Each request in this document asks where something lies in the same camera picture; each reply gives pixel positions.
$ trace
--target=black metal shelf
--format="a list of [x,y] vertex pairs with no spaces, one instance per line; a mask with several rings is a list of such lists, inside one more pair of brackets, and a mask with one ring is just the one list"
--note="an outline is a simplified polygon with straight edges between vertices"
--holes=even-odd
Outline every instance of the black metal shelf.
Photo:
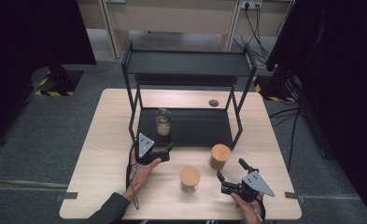
[[155,141],[155,146],[167,146],[171,141],[176,147],[212,147],[215,144],[231,146],[233,138],[227,111],[224,109],[168,108],[171,133],[157,134],[155,115],[158,108],[140,111],[137,133],[143,133]]
[[[122,56],[121,68],[132,109],[129,131],[133,140],[134,118],[139,104],[136,135],[146,134],[155,141],[156,146],[167,146],[173,141],[174,146],[181,147],[212,147],[215,144],[224,144],[231,149],[235,147],[243,131],[239,112],[257,69],[248,44],[243,52],[168,51],[134,49],[129,40]],[[134,75],[135,97],[129,75]],[[233,94],[237,77],[247,77],[239,103]],[[171,134],[162,137],[156,131],[158,108],[143,107],[141,85],[230,87],[230,94],[222,109],[167,108],[172,112]],[[235,137],[227,113],[230,105],[233,106],[238,125]]]

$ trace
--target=shelf top tray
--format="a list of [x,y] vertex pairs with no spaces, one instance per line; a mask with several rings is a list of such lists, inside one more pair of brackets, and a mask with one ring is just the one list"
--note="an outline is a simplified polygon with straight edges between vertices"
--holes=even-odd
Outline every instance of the shelf top tray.
[[249,77],[244,52],[200,52],[130,49],[127,73]]

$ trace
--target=cork lid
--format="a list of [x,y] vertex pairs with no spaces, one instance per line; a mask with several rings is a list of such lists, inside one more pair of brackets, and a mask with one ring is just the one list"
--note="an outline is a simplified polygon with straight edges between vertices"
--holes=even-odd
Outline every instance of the cork lid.
[[179,176],[180,181],[188,187],[196,186],[201,179],[200,171],[194,166],[183,167],[183,169],[180,171]]
[[231,153],[230,149],[223,144],[217,144],[212,147],[212,157],[216,161],[227,161]]

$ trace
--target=electrical outlet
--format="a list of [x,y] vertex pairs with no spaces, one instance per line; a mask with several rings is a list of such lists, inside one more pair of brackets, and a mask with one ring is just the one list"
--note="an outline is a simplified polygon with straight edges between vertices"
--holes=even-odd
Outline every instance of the electrical outlet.
[[241,8],[245,9],[246,3],[249,4],[249,9],[261,9],[262,0],[243,0]]

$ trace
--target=wooden table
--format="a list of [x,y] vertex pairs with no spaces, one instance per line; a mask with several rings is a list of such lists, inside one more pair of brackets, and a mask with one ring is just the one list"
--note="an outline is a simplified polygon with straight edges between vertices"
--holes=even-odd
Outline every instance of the wooden table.
[[[224,107],[228,98],[225,91],[141,92],[144,106],[211,108],[208,102],[215,99],[219,106]],[[233,110],[231,113],[232,132],[236,132]],[[243,158],[250,166],[260,169],[261,176],[275,193],[274,198],[264,196],[266,218],[300,218],[302,212],[298,201],[285,198],[285,192],[294,192],[294,189],[261,96],[250,92],[240,115],[244,131],[222,170],[226,181],[239,183],[247,174],[238,163],[238,159]],[[87,218],[113,192],[125,191],[125,168],[132,143],[128,132],[130,116],[125,89],[103,92],[67,190],[77,192],[78,196],[76,199],[64,199],[61,217]],[[216,171],[208,164],[211,148],[174,147],[170,156],[170,161],[153,170],[147,185],[140,191],[140,210],[131,204],[124,219],[242,218],[241,213],[234,209],[233,199],[220,193],[221,184]],[[201,180],[194,193],[180,189],[179,172],[186,165],[193,165],[201,172]]]

